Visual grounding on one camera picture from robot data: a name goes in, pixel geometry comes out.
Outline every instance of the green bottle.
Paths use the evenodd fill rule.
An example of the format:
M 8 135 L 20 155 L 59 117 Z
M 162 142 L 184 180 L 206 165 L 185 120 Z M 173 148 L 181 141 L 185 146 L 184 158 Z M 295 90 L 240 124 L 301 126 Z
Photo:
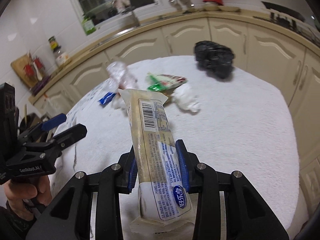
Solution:
M 83 21 L 81 23 L 82 28 L 84 29 L 84 32 L 86 35 L 89 35 L 91 33 L 94 33 L 97 29 L 93 24 L 93 21 L 91 20 L 91 18 L 87 15 L 83 15 Z

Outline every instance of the white towel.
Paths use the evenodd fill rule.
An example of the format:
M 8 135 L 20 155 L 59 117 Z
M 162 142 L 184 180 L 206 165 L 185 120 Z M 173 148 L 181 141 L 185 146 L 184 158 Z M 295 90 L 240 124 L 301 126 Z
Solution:
M 199 95 L 201 110 L 191 114 L 175 104 L 165 105 L 174 139 L 183 139 L 188 151 L 217 171 L 242 171 L 284 228 L 289 228 L 298 201 L 299 158 L 292 119 L 277 88 L 238 68 L 230 79 L 219 81 L 198 69 L 193 56 L 144 60 L 129 69 L 141 89 L 148 87 L 148 72 L 186 77 Z M 57 172 L 51 176 L 53 195 L 77 171 L 102 171 L 131 148 L 127 116 L 120 109 L 99 104 L 102 87 L 100 84 L 81 99 L 57 130 L 82 123 L 88 133 L 57 159 Z M 137 185 L 130 195 L 120 195 L 124 239 L 150 239 L 129 229 L 138 216 Z M 187 224 L 153 238 L 192 239 L 192 232 L 193 225 Z

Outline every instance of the packaged food bar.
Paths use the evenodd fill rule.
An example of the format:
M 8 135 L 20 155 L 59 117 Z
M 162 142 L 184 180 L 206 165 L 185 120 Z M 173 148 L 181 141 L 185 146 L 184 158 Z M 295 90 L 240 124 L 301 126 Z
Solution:
M 164 226 L 195 216 L 189 195 L 182 187 L 175 143 L 163 104 L 167 97 L 158 92 L 119 90 L 129 117 L 133 148 L 138 166 L 139 213 L 142 222 Z
M 185 77 L 180 76 L 167 74 L 154 75 L 152 73 L 148 73 L 148 76 L 153 82 L 153 85 L 149 86 L 147 89 L 155 92 L 176 88 L 187 82 Z

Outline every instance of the human hand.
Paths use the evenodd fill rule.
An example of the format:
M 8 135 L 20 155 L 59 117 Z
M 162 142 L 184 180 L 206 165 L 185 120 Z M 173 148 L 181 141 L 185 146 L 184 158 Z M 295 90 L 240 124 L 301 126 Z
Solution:
M 27 221 L 33 220 L 33 214 L 26 209 L 23 199 L 37 197 L 38 202 L 45 206 L 52 200 L 48 176 L 40 177 L 37 187 L 30 183 L 16 183 L 9 180 L 4 184 L 4 193 L 12 211 Z

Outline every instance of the green snack package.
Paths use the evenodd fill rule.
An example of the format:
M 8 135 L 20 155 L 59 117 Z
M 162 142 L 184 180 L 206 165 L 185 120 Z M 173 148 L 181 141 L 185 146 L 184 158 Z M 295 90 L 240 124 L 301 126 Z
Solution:
M 185 77 L 180 76 L 167 74 L 154 75 L 152 73 L 148 73 L 148 76 L 152 80 L 153 85 L 149 86 L 147 89 L 155 92 L 176 88 L 187 82 Z

